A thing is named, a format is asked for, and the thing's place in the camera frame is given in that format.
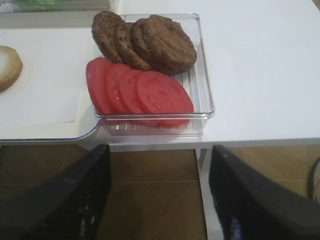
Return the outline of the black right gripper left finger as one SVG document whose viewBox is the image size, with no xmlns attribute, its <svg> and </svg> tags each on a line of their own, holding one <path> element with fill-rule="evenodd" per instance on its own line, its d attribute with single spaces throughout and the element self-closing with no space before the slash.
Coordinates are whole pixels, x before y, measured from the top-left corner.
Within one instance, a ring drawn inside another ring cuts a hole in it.
<svg viewBox="0 0 320 240">
<path fill-rule="evenodd" d="M 2 240 L 94 240 L 111 190 L 110 147 L 0 205 Z"/>
</svg>

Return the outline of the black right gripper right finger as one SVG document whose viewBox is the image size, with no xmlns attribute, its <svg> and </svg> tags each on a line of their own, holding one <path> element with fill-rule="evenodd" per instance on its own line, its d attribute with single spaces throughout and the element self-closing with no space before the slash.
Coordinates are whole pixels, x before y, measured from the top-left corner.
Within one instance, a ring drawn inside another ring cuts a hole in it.
<svg viewBox="0 0 320 240">
<path fill-rule="evenodd" d="M 209 187 L 226 240 L 318 240 L 320 206 L 267 178 L 222 145 Z"/>
</svg>

